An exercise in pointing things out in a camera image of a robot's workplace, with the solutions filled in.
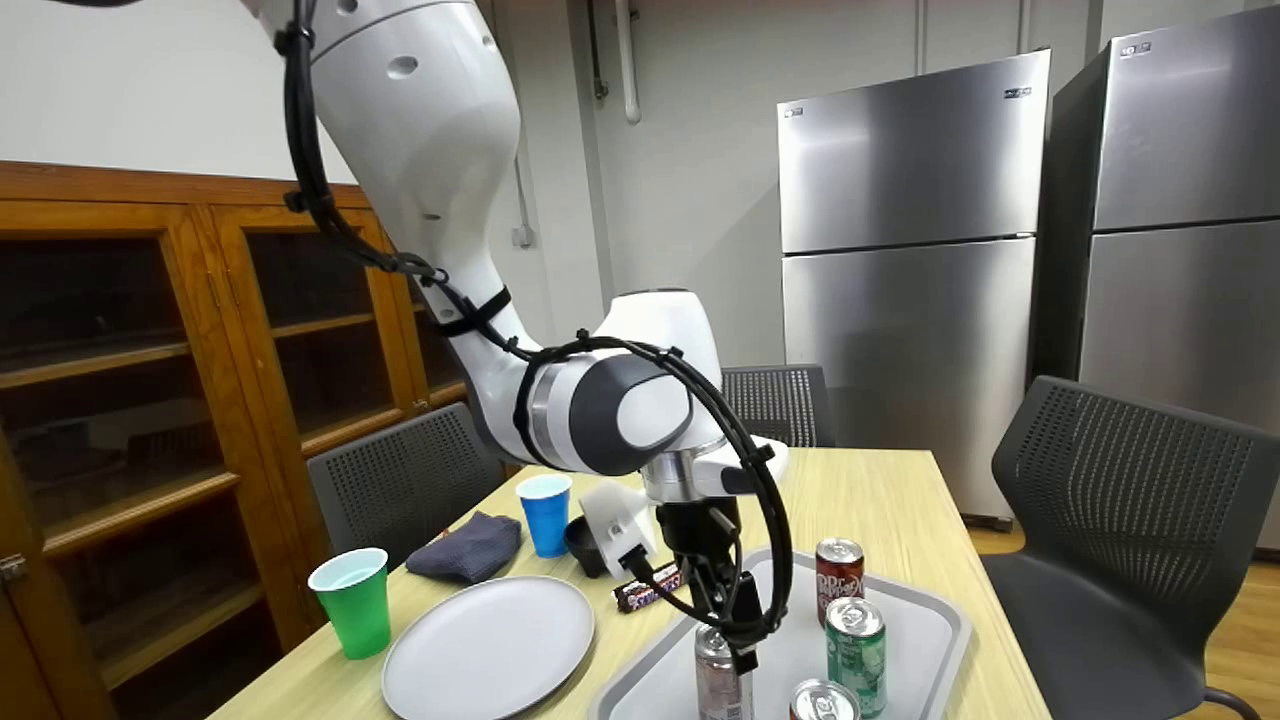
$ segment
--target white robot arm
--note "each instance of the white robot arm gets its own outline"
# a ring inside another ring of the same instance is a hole
[[[303,96],[303,106],[288,106],[290,158],[303,181],[296,204],[320,229],[326,224],[323,170],[317,138],[309,138],[309,124],[317,124],[309,91],[317,90],[323,130],[400,249],[378,265],[404,268],[425,290],[432,317],[473,378],[491,441],[521,461],[550,468],[639,473],[677,558],[706,573],[706,582],[692,575],[699,613],[731,617],[731,607],[716,607],[716,583],[724,583],[731,553],[706,535],[727,517],[734,523],[731,495],[757,491],[772,544],[785,544],[788,558],[785,508],[772,487],[785,450],[760,451],[724,418],[724,406],[706,406],[719,384],[719,361],[712,323],[692,292],[621,296],[594,334],[578,334],[565,348],[541,348],[523,334],[485,249],[491,196],[515,158],[521,107],[477,5],[243,5],[290,61],[288,99]]]

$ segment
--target soda can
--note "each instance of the soda can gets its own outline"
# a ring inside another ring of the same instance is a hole
[[[854,596],[823,613],[828,681],[854,698],[861,715],[883,714],[883,622]]]
[[[800,681],[788,720],[861,720],[854,699],[831,681]]]
[[[813,553],[813,575],[814,617],[823,622],[834,596],[864,596],[864,549],[841,535],[821,542]]]
[[[752,720],[752,677],[731,670],[731,648],[706,625],[692,632],[695,665],[695,715],[699,720]]]

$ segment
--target table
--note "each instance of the table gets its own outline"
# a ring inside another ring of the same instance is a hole
[[[515,479],[480,502],[480,511],[521,517],[513,491]],[[594,475],[577,475],[570,495],[590,491]],[[794,553],[813,553],[821,535],[861,542],[868,553],[868,573],[933,592],[970,622],[970,648],[952,693],[952,715],[1049,715],[1036,681],[1016,648],[1016,637],[999,613],[999,600],[983,575],[983,566],[961,523],[961,511],[944,487],[944,475],[929,451],[864,451],[864,450],[794,450],[790,473],[785,475],[785,503],[790,519]],[[757,502],[738,502],[742,553],[765,549],[765,519]],[[637,617],[610,607],[610,582],[582,582],[565,561],[530,558],[521,549],[504,575],[555,575],[582,592],[594,613],[594,648],[582,670],[530,715],[582,720],[590,715],[599,693],[616,681],[628,661],[637,661],[665,629],[680,622],[677,607],[652,603]],[[425,613],[445,603],[457,589],[418,582],[413,573],[390,573],[390,625],[404,637]],[[374,661],[342,661],[326,629],[310,632],[281,665],[255,677],[241,698],[232,698],[215,715],[303,715],[303,720],[378,720],[378,670]]]

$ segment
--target chair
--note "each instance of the chair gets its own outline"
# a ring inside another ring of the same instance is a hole
[[[413,418],[309,461],[333,553],[374,544],[400,566],[513,475],[466,406]]]
[[[724,369],[719,395],[757,435],[790,450],[834,450],[821,363]]]
[[[1202,639],[1244,583],[1280,441],[1041,378],[992,468],[1026,544],[983,566],[1053,715],[1254,715],[1202,684]]]

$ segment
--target green plastic cup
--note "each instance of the green plastic cup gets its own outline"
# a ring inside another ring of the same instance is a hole
[[[317,592],[347,661],[374,655],[390,645],[383,549],[352,549],[323,561],[309,575],[309,589]]]

